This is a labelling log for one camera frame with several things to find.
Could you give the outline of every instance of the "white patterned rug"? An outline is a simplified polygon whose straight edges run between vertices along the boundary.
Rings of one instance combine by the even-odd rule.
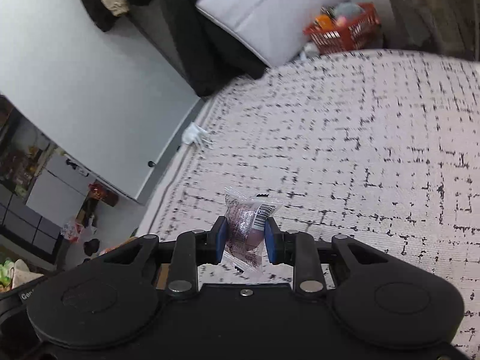
[[[454,344],[475,356],[478,101],[475,64],[417,52],[338,54],[236,79],[203,119],[212,148],[205,158],[183,149],[150,232],[208,230],[225,212],[226,186],[269,193],[286,203],[274,216],[282,230],[347,234],[453,283],[466,310]],[[227,263],[199,267],[199,279],[291,280],[291,268],[264,261],[260,279]]]

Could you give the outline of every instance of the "green item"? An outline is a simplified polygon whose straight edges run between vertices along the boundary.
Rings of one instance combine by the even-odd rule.
[[[14,262],[10,259],[7,259],[5,263],[0,264],[0,284],[4,287],[7,287],[11,283],[11,273],[14,270]]]

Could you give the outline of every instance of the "orange item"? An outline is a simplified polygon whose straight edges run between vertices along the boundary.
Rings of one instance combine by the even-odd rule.
[[[335,26],[328,15],[320,15],[315,18],[315,24],[324,31],[332,31]]]
[[[88,188],[90,189],[90,197],[94,199],[102,200],[107,195],[107,191],[99,183],[89,184]]]
[[[333,31],[328,31],[311,24],[303,30],[305,35],[310,35],[320,54],[359,50],[378,36],[380,19],[374,5],[372,3],[359,5],[364,12],[347,21],[344,27],[335,27]]]

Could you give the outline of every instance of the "cabinet door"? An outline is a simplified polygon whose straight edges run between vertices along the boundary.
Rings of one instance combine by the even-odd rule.
[[[128,21],[81,0],[0,0],[0,91],[72,157],[137,198],[199,101]]]
[[[85,196],[71,186],[43,170],[27,199],[27,207],[62,227],[77,216]]]
[[[49,171],[64,183],[71,186],[74,190],[86,196],[89,191],[88,186],[95,182],[95,176],[92,173],[87,175],[81,174],[71,165],[67,165],[66,161],[66,157],[54,152],[46,163],[46,170],[43,172]]]

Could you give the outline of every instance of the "snack package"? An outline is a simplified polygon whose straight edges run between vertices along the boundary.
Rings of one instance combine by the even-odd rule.
[[[71,243],[78,242],[80,235],[84,227],[75,221],[75,218],[71,218],[63,227],[60,229],[60,234],[63,235],[64,239],[69,240]]]
[[[261,274],[265,221],[282,206],[282,202],[268,197],[247,198],[227,187],[225,204],[230,233],[224,256],[241,273]]]

